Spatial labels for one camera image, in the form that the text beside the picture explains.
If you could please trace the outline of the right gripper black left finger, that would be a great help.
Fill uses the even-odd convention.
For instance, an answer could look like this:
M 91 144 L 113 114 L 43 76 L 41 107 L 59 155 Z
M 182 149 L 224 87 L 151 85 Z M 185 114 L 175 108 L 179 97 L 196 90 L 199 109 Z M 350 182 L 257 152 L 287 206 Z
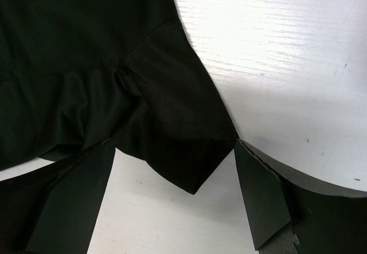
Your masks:
M 87 253 L 114 156 L 104 140 L 1 181 L 1 253 Z

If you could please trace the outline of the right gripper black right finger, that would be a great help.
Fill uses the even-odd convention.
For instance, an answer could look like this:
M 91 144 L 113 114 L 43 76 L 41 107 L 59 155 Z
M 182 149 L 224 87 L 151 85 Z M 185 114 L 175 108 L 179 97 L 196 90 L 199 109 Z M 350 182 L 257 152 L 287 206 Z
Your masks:
M 307 175 L 238 140 L 235 159 L 259 253 L 365 253 L 366 193 Z

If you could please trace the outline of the black t shirt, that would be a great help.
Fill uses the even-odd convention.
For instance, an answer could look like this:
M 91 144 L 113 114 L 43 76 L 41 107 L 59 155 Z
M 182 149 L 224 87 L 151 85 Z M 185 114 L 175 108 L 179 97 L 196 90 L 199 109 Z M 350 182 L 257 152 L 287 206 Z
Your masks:
M 194 194 L 238 134 L 174 0 L 1 0 L 1 168 L 108 140 Z

